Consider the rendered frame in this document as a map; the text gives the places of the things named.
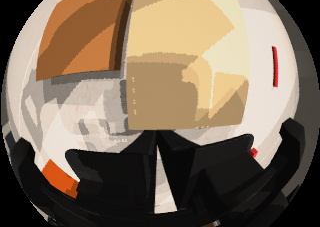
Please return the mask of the dark red cylinder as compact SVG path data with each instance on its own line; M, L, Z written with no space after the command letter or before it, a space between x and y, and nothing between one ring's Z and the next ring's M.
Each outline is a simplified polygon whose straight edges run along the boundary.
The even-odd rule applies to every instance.
M272 46L272 56L273 56L273 87L277 88L277 83L279 83L279 62L277 62L277 50L276 47Z

